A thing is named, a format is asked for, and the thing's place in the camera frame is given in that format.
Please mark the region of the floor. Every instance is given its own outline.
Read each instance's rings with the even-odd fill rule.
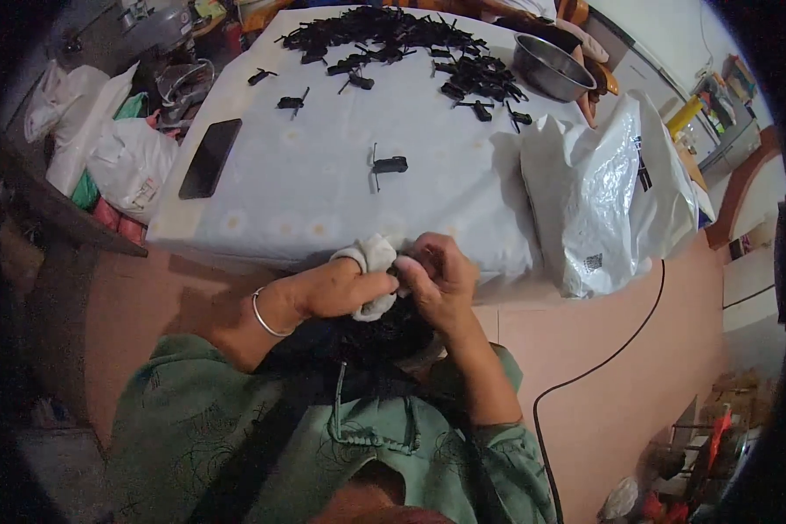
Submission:
[[[703,234],[668,261],[664,292],[644,330],[610,364],[540,404],[541,429],[566,522],[592,522],[608,492],[631,475],[650,439],[710,391],[727,366],[722,344],[722,257]],[[273,275],[239,278],[156,249],[147,259],[102,253],[90,285],[84,336],[87,412],[110,442],[116,399],[157,337],[186,330],[218,293],[251,291]],[[520,398],[533,401],[616,351],[652,308],[661,266],[620,293],[588,301],[553,298],[478,307],[492,341],[524,371]]]

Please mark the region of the pile of black parts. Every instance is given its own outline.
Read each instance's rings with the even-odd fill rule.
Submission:
[[[347,74],[351,80],[361,78],[364,85],[355,81],[348,83],[362,89],[370,89],[372,84],[367,82],[369,79],[360,77],[357,69],[370,62],[393,64],[415,53],[414,48],[423,47],[431,57],[451,60],[434,62],[434,72],[451,75],[440,92],[455,102],[460,102],[467,95],[498,102],[508,98],[527,100],[527,96],[515,85],[515,77],[506,65],[500,59],[481,54],[481,49],[488,51],[485,40],[473,38],[471,33],[455,28],[455,24],[446,23],[442,17],[437,22],[430,16],[419,18],[400,9],[362,6],[340,17],[301,23],[302,27],[280,39],[284,47],[303,51],[304,64],[322,59],[329,47],[356,44],[360,52],[330,65],[327,75]],[[365,47],[367,44],[381,49],[370,50]],[[453,48],[462,52],[460,58],[454,59],[451,54]],[[476,114],[480,120],[486,121],[481,111],[485,111],[483,105],[476,108]]]

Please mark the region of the smartphone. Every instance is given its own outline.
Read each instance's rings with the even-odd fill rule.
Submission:
[[[213,196],[240,128],[240,118],[210,124],[181,183],[178,191],[180,200],[206,199]]]

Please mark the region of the yellow object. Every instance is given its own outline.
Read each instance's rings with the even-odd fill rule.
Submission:
[[[702,101],[697,95],[693,95],[666,123],[666,128],[670,130],[670,136],[674,137],[677,132],[684,129],[684,126],[686,126],[700,110],[702,110]]]
[[[227,10],[224,9],[224,6],[221,5],[219,0],[196,0],[195,11],[202,17],[213,18],[218,18],[227,13]]]

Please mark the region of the hand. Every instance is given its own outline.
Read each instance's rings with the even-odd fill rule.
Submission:
[[[421,235],[411,251],[413,257],[396,259],[400,278],[413,292],[425,320],[447,337],[456,334],[472,320],[478,267],[453,238],[438,233]]]
[[[336,258],[274,285],[285,286],[300,319],[339,317],[357,311],[367,302],[390,294],[399,281],[384,272],[361,274],[351,258]]]

